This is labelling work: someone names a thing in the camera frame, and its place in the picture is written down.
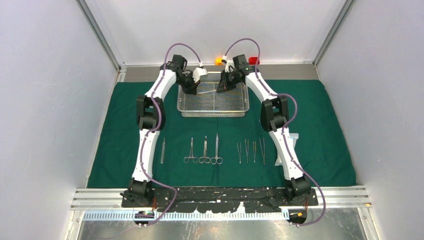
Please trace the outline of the steel ring-handled hemostat clamp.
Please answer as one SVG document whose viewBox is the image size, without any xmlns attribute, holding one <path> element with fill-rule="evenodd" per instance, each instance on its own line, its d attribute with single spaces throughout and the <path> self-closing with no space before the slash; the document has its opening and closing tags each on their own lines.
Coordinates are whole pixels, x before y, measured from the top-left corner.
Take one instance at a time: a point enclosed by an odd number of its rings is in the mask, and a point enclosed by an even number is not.
<svg viewBox="0 0 424 240">
<path fill-rule="evenodd" d="M 183 162 L 185 164 L 188 164 L 189 162 L 193 162 L 193 163 L 198 163 L 199 159 L 197 157 L 194 156 L 194 139 L 191 138 L 190 140 L 190 151 L 189 151 L 189 155 L 184 157 Z"/>
</svg>

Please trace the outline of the long steel probe rod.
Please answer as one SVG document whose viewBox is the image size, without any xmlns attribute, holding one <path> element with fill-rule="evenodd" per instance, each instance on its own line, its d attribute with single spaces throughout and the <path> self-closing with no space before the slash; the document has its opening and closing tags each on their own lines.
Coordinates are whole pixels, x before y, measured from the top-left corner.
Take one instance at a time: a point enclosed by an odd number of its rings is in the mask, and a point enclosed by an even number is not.
<svg viewBox="0 0 424 240">
<path fill-rule="evenodd" d="M 165 159 L 165 150 L 166 150 L 166 139 L 164 138 L 162 141 L 162 148 L 161 148 L 161 156 L 160 156 L 160 164 L 164 163 Z"/>
</svg>

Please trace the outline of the metal mesh instrument tray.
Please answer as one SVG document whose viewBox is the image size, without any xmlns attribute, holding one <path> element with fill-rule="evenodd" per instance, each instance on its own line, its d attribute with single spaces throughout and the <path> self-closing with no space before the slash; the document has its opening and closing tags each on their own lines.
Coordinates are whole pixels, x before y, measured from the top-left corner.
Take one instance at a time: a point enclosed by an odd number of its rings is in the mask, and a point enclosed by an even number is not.
<svg viewBox="0 0 424 240">
<path fill-rule="evenodd" d="M 213 85 L 218 87 L 221 78 L 220 71 L 208 73 L 207 79 L 199 86 Z M 178 87 L 177 109 L 183 117 L 243 117 L 250 109 L 248 88 L 238 83 L 229 91 L 198 92 L 196 95 L 186 94 Z"/>
</svg>

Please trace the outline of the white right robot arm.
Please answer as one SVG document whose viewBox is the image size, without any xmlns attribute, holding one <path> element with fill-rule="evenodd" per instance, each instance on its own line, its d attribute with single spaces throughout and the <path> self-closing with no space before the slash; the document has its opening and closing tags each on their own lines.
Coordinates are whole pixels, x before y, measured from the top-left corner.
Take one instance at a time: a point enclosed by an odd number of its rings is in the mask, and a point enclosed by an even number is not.
<svg viewBox="0 0 424 240">
<path fill-rule="evenodd" d="M 260 124 L 275 144 L 276 166 L 282 166 L 285 180 L 285 198 L 291 205 L 299 205 L 311 191 L 307 174 L 302 169 L 295 152 L 295 139 L 290 134 L 289 124 L 297 115 L 295 99 L 286 93 L 276 93 L 263 79 L 256 66 L 250 65 L 245 55 L 230 60 L 222 57 L 225 65 L 222 85 L 219 90 L 229 91 L 238 83 L 243 83 L 261 101 Z"/>
</svg>

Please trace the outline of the steel needle holder clamp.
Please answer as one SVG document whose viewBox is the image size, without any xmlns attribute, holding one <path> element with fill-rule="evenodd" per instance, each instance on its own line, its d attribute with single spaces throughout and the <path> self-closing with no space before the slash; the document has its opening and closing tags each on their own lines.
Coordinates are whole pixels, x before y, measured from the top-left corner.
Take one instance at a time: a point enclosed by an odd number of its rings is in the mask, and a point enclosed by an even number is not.
<svg viewBox="0 0 424 240">
<path fill-rule="evenodd" d="M 256 158 L 257 158 L 257 142 L 253 141 L 252 143 L 252 152 L 253 152 L 253 162 L 256 162 Z"/>
</svg>

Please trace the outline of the small steel scissors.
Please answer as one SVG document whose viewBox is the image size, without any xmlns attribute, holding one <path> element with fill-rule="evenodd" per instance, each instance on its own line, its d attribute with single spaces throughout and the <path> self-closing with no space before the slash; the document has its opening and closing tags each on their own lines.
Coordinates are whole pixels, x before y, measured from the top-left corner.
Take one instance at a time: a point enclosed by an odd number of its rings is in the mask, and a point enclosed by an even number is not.
<svg viewBox="0 0 424 240">
<path fill-rule="evenodd" d="M 210 164 L 211 163 L 211 158 L 207 156 L 207 147 L 208 147 L 208 140 L 207 140 L 207 136 L 204 137 L 204 143 L 203 143 L 203 152 L 202 152 L 202 156 L 198 158 L 198 162 L 203 164 Z"/>
</svg>

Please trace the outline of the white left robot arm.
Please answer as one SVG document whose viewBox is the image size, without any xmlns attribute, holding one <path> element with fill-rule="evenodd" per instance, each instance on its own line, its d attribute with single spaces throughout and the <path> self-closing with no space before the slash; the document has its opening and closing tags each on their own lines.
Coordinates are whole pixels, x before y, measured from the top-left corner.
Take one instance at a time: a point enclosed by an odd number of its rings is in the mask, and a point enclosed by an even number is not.
<svg viewBox="0 0 424 240">
<path fill-rule="evenodd" d="M 164 99 L 170 88 L 177 84 L 186 93 L 196 95 L 201 80 L 208 75 L 202 61 L 195 70 L 187 70 L 187 59 L 173 55 L 160 66 L 159 75 L 152 87 L 136 98 L 136 124 L 139 128 L 139 147 L 134 171 L 124 200 L 141 207 L 148 207 L 154 199 L 153 161 L 160 131 L 166 122 Z"/>
</svg>

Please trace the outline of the white sterile packet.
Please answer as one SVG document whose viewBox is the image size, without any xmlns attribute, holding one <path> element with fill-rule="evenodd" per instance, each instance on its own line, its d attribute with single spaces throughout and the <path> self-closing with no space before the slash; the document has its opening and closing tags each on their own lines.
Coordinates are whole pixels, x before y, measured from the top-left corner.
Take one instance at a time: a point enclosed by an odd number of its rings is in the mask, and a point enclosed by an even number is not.
<svg viewBox="0 0 424 240">
<path fill-rule="evenodd" d="M 290 133 L 289 138 L 292 140 L 293 147 L 295 147 L 297 140 L 299 139 L 299 134 L 298 133 Z"/>
</svg>

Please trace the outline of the green surgical drape cloth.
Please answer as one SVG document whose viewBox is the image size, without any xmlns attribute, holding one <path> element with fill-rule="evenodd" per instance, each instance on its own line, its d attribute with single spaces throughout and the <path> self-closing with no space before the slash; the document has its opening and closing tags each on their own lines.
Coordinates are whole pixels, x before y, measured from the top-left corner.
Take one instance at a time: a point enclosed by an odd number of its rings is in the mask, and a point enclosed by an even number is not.
<svg viewBox="0 0 424 240">
<path fill-rule="evenodd" d="M 289 124 L 298 133 L 295 153 L 301 167 L 322 187 L 354 186 L 356 172 L 345 137 L 324 85 L 314 80 L 269 80 L 278 93 L 294 97 L 298 112 Z M 139 128 L 136 123 L 136 98 L 151 87 L 149 82 L 121 82 L 112 93 L 100 141 L 95 155 L 88 188 L 126 188 L 136 166 L 139 150 Z M 261 102 L 249 92 L 249 110 L 243 117 L 183 117 L 177 109 L 178 86 L 166 95 L 165 126 L 157 139 L 153 178 L 172 187 L 283 187 L 283 169 L 275 165 L 276 147 L 260 124 Z M 215 156 L 216 134 L 219 156 L 223 163 L 184 163 L 190 153 L 203 155 L 207 136 L 207 156 Z M 164 163 L 161 150 L 165 138 Z M 263 158 L 259 140 L 265 141 Z M 249 161 L 246 162 L 245 139 L 249 139 Z M 253 141 L 257 142 L 256 162 Z M 241 164 L 237 143 L 242 144 Z"/>
</svg>

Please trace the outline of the steel ring-handled scissors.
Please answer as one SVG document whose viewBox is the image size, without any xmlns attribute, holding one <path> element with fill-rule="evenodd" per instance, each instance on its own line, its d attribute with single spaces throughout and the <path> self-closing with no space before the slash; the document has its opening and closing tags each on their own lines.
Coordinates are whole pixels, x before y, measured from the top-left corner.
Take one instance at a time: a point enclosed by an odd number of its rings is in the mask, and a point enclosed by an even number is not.
<svg viewBox="0 0 424 240">
<path fill-rule="evenodd" d="M 221 165 L 223 158 L 219 156 L 219 134 L 216 133 L 214 157 L 211 158 L 211 164 Z"/>
</svg>

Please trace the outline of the steel surgical forceps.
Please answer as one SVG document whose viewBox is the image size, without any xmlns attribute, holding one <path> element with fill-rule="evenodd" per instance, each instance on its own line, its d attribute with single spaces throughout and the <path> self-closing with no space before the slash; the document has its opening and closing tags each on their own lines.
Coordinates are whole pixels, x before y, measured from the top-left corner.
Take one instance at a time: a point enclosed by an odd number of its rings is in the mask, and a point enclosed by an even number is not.
<svg viewBox="0 0 424 240">
<path fill-rule="evenodd" d="M 237 147 L 237 152 L 238 152 L 238 159 L 239 159 L 239 164 L 242 163 L 242 143 L 237 143 L 236 144 Z"/>
</svg>

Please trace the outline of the steel scalpel handle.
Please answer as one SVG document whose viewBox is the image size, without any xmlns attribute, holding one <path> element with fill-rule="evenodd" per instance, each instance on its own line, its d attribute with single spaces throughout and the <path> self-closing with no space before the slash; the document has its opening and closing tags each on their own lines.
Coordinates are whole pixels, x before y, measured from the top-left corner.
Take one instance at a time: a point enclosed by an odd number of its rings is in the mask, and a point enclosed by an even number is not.
<svg viewBox="0 0 424 240">
<path fill-rule="evenodd" d="M 200 92 L 215 92 L 217 89 L 214 85 L 202 85 L 197 87 L 197 91 Z"/>
</svg>

